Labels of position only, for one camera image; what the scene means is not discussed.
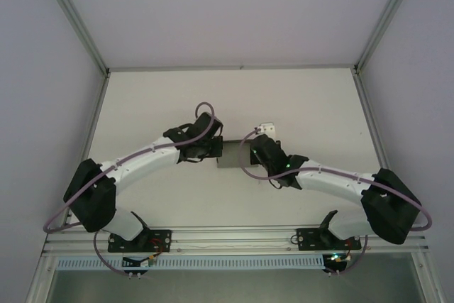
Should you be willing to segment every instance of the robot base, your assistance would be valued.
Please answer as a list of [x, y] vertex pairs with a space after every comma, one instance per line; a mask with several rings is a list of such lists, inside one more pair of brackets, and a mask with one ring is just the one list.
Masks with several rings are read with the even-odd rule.
[[325, 251], [325, 250], [360, 250], [360, 240], [354, 237], [342, 240], [331, 241], [326, 245], [322, 241], [320, 228], [298, 228], [297, 229], [298, 250], [300, 251]]
[[132, 241], [126, 241], [116, 234], [109, 236], [110, 253], [162, 253], [170, 251], [171, 230], [150, 230], [144, 228]]

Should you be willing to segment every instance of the gray wall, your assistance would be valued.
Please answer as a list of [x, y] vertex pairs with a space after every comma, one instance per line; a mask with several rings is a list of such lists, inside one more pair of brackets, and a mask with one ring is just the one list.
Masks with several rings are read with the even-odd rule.
[[433, 215], [454, 302], [454, 0], [404, 0], [364, 74], [391, 166]]
[[23, 302], [101, 77], [56, 0], [0, 0], [0, 302]]

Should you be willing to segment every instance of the purple cable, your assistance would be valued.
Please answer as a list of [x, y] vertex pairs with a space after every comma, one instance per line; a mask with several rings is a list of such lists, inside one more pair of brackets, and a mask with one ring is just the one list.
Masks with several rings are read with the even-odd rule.
[[98, 258], [100, 259], [100, 261], [101, 261], [106, 267], [108, 267], [110, 270], [114, 271], [116, 274], [122, 275], [122, 276], [125, 276], [125, 277], [129, 277], [129, 275], [128, 275], [126, 272], [114, 268], [112, 265], [110, 265], [110, 264], [107, 262], [107, 260], [105, 260], [105, 259], [102, 257], [101, 253], [100, 253], [99, 250], [98, 250], [98, 246], [96, 245], [96, 237], [98, 236], [98, 232], [99, 232], [99, 231], [96, 231], [96, 232], [94, 233], [94, 237], [93, 237], [93, 248], [94, 248], [94, 252], [95, 252], [96, 255], [98, 256]]
[[[249, 139], [249, 137], [251, 137], [252, 135], [256, 134], [258, 131], [259, 131], [259, 129], [255, 128], [253, 131], [251, 131], [248, 135], [246, 135], [244, 137], [244, 139], [240, 142], [240, 150], [243, 147], [244, 143], [247, 141], [247, 139]], [[338, 170], [331, 170], [329, 168], [324, 168], [324, 167], [322, 167], [322, 168], [319, 168], [319, 167], [301, 167], [301, 168], [298, 168], [296, 170], [288, 170], [288, 171], [283, 172], [281, 174], [273, 175], [271, 177], [259, 177], [258, 175], [254, 175], [253, 173], [251, 173], [248, 170], [246, 170], [240, 153], [238, 153], [238, 162], [240, 163], [240, 167], [244, 171], [244, 173], [246, 173], [250, 177], [252, 177], [254, 179], [257, 179], [257, 180], [274, 180], [274, 179], [278, 179], [280, 177], [283, 177], [285, 175], [292, 174], [292, 173], [317, 171], [317, 172], [325, 172], [325, 173], [329, 173], [329, 174], [338, 175], [340, 177], [346, 177], [347, 179], [357, 180], [358, 182], [364, 182], [366, 184], [371, 184], [372, 186], [379, 187], [379, 188], [385, 190], [386, 192], [394, 194], [397, 197], [403, 199], [404, 201], [406, 201], [409, 204], [411, 204], [414, 207], [416, 207], [422, 214], [424, 214], [424, 216], [426, 216], [427, 224], [425, 226], [413, 227], [410, 231], [425, 231], [425, 230], [429, 229], [432, 226], [432, 217], [427, 212], [427, 210], [425, 208], [423, 208], [420, 204], [415, 202], [413, 199], [408, 198], [406, 195], [398, 192], [394, 188], [391, 188], [391, 187], [389, 187], [389, 186], [387, 186], [385, 184], [380, 184], [379, 182], [375, 182], [375, 181], [372, 181], [372, 180], [369, 180], [369, 179], [365, 179], [363, 177], [357, 177], [357, 176], [352, 175], [352, 174], [344, 173], [344, 172], [341, 172], [341, 171], [338, 171]]]
[[[215, 119], [215, 116], [214, 116], [214, 108], [213, 106], [208, 103], [208, 102], [201, 102], [199, 104], [197, 104], [197, 107], [196, 107], [196, 118], [199, 117], [199, 109], [201, 106], [208, 106], [210, 108], [210, 112], [211, 112], [211, 119], [210, 119], [210, 122], [208, 124], [208, 126], [206, 127], [206, 129], [201, 132], [200, 135], [196, 136], [195, 138], [191, 138], [187, 141], [182, 141], [182, 142], [176, 142], [176, 143], [164, 143], [162, 145], [157, 145], [155, 146], [154, 150], [158, 150], [158, 149], [162, 149], [162, 148], [167, 148], [167, 147], [178, 147], [178, 146], [181, 146], [181, 145], [189, 145], [190, 143], [193, 143], [195, 141], [198, 141], [200, 140], [201, 138], [203, 138], [211, 129], [211, 127], [213, 126], [213, 123], [214, 123], [214, 119]], [[131, 155], [128, 155], [126, 156], [125, 158], [119, 160], [117, 162], [117, 166], [121, 166], [122, 164], [124, 164], [125, 162], [128, 162], [129, 160], [132, 160], [133, 158], [136, 158], [138, 156], [141, 156], [143, 154], [146, 154], [146, 153], [149, 153], [149, 152], [152, 152], [153, 149], [152, 148], [146, 148], [144, 150], [139, 150], [138, 152], [135, 152]], [[74, 194], [71, 199], [69, 199], [58, 211], [57, 213], [55, 213], [53, 216], [51, 216], [45, 223], [44, 223], [44, 226], [43, 226], [43, 231], [46, 232], [46, 233], [54, 233], [54, 232], [58, 232], [58, 231], [63, 231], [63, 230], [66, 230], [66, 229], [69, 229], [69, 228], [72, 228], [74, 226], [79, 226], [79, 225], [82, 225], [81, 223], [73, 223], [73, 224], [69, 224], [69, 225], [65, 225], [65, 226], [61, 226], [61, 227], [57, 227], [57, 228], [49, 228], [49, 225], [59, 216], [61, 215], [61, 213], [67, 209], [78, 197], [80, 197], [82, 195], [82, 193], [84, 193], [87, 189], [89, 189], [96, 181], [98, 181], [99, 179], [101, 179], [104, 175], [107, 175], [109, 174], [112, 170], [114, 170], [116, 168], [116, 166], [112, 165], [111, 167], [107, 168], [106, 170], [104, 170], [102, 173], [98, 174], [96, 177], [94, 177], [93, 179], [91, 179], [90, 181], [88, 181], [88, 183], [85, 184], [85, 186], [83, 186], [81, 189], [79, 189], [79, 191], [76, 192], [76, 194]]]

